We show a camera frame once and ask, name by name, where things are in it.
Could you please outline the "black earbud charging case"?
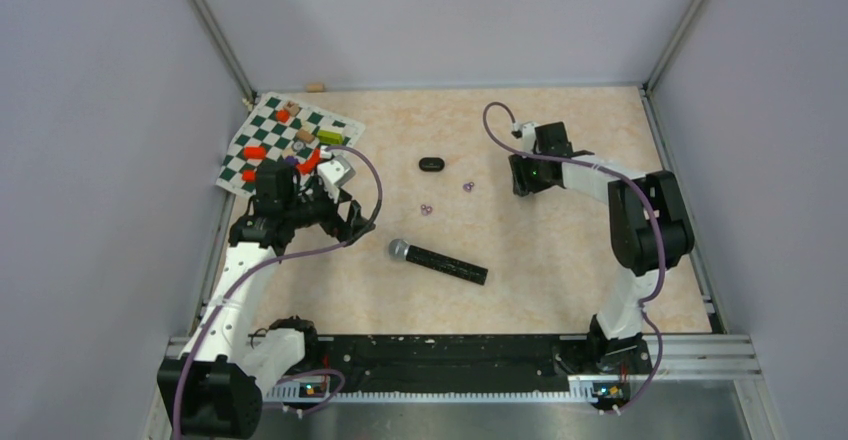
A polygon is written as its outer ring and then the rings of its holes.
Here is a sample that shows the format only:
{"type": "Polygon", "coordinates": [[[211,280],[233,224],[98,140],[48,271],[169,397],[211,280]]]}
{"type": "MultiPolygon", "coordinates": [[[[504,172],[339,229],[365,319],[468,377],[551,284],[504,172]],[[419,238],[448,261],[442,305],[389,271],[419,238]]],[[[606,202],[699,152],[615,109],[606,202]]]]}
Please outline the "black earbud charging case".
{"type": "Polygon", "coordinates": [[[445,160],[440,157],[424,157],[418,162],[419,169],[427,173],[441,172],[445,166],[445,160]]]}

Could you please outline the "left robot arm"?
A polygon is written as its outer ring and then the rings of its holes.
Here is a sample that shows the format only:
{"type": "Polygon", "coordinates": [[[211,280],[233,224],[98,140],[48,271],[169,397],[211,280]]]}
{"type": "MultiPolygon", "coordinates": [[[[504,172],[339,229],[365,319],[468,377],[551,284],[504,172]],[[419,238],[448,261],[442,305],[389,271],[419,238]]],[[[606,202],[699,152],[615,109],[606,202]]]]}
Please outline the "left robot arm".
{"type": "Polygon", "coordinates": [[[308,338],[309,321],[285,320],[256,347],[249,334],[283,263],[350,246],[374,229],[376,217],[364,217],[344,188],[354,175],[350,162],[333,153],[319,154],[307,175],[283,160],[266,159],[255,170],[253,195],[230,227],[205,313],[181,353],[157,372],[173,438],[246,439],[283,376],[317,367],[321,348],[308,338]]]}

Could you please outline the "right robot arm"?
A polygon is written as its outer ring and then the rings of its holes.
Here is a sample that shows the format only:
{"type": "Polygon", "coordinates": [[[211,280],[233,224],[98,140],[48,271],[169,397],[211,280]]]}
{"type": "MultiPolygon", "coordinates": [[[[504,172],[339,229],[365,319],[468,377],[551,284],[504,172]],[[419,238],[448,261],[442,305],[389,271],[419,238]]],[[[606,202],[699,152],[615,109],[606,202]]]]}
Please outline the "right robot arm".
{"type": "Polygon", "coordinates": [[[563,123],[515,123],[523,150],[509,157],[513,193],[552,187],[582,193],[608,209],[610,244],[619,264],[612,293],[592,317],[586,357],[612,372],[638,356],[646,305],[658,297],[670,269],[694,247],[694,233],[676,176],[621,167],[576,150],[563,123]]]}

